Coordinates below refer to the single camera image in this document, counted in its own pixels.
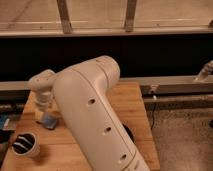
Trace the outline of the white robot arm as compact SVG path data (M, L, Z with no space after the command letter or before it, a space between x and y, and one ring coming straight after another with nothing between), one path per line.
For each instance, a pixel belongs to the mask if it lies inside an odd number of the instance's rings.
M28 86L39 108L55 101L92 171L150 171L106 97L119 78L118 63L100 56L58 73L47 69Z

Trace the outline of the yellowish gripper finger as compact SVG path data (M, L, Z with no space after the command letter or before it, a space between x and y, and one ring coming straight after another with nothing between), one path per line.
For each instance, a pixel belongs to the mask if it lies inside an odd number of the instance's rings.
M43 118L43 115L44 115L44 112L43 112L43 111L36 110L36 111L35 111L35 120L36 120L37 122L41 122L41 121L42 121L42 118Z

